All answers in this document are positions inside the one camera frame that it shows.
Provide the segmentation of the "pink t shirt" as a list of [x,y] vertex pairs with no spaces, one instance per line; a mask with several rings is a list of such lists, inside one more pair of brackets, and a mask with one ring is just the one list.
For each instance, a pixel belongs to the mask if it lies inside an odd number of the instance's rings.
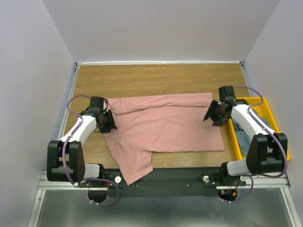
[[153,152],[223,151],[220,128],[204,119],[212,100],[211,93],[109,99],[117,129],[105,139],[126,184],[153,171]]

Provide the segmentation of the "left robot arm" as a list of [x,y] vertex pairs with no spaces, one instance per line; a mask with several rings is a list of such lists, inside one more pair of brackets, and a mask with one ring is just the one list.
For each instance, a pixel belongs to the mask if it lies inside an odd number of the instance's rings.
[[71,109],[73,97],[67,103],[67,110],[77,116],[74,126],[60,139],[52,140],[47,146],[47,179],[50,182],[69,182],[71,184],[89,180],[95,186],[105,181],[102,164],[89,164],[84,160],[83,145],[96,129],[102,134],[117,130],[108,100],[99,96],[87,96],[89,106],[77,113]]

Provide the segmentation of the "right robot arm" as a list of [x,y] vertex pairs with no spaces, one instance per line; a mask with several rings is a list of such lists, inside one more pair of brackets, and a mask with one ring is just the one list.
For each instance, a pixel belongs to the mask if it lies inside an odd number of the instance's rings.
[[218,89],[219,101],[213,100],[204,119],[211,119],[214,126],[223,126],[230,119],[235,120],[251,140],[244,159],[222,163],[218,181],[229,185],[235,177],[261,175],[279,178],[287,170],[288,138],[262,122],[253,112],[253,105],[245,99],[238,99],[233,86]]

